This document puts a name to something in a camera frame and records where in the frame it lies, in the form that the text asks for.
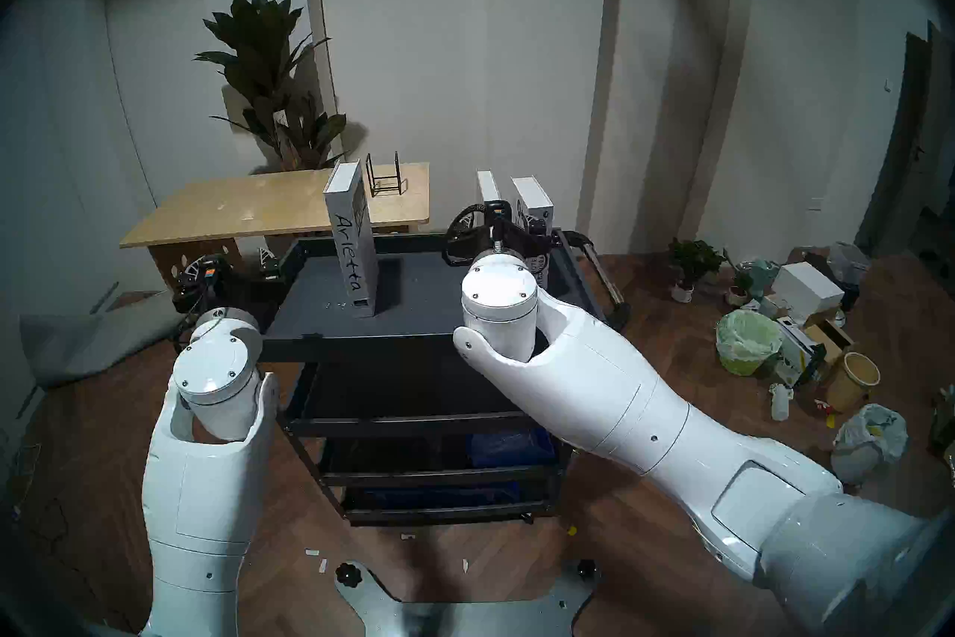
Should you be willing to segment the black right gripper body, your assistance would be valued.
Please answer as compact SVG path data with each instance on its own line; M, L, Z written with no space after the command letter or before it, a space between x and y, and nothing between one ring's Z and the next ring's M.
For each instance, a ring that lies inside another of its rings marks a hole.
M503 218L485 221L491 250L513 251L520 257L544 257L551 251L551 236L535 235Z

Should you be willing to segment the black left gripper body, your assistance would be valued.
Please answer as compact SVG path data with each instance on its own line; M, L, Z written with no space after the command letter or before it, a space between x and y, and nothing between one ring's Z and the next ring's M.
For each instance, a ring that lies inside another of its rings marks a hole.
M209 259L205 284L175 287L175 310L179 314L201 315L218 308L244 310L255 319L272 319L288 296L285 279L259 279L259 272L246 274L227 259Z

